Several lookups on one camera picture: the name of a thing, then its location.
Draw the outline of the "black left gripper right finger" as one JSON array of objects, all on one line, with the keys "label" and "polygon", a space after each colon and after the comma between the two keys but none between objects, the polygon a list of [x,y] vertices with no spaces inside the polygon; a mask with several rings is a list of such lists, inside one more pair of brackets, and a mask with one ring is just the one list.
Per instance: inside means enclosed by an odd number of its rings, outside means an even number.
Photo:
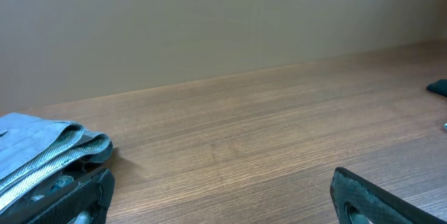
[{"label": "black left gripper right finger", "polygon": [[344,167],[334,171],[330,196],[340,224],[446,224]]}]

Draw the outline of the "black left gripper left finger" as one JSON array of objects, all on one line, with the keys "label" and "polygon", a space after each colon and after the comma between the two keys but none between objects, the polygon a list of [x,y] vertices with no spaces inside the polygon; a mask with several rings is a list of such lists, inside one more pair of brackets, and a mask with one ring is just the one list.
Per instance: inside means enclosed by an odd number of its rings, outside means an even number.
[{"label": "black left gripper left finger", "polygon": [[98,167],[28,207],[2,217],[1,223],[70,223],[85,213],[83,223],[104,224],[114,187],[111,171]]}]

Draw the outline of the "black shorts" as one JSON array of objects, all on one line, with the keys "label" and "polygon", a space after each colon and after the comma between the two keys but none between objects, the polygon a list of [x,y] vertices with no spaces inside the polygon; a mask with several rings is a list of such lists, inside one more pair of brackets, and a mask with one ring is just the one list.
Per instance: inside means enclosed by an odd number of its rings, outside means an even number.
[{"label": "black shorts", "polygon": [[432,93],[447,97],[447,79],[440,79],[427,85],[426,89]]}]

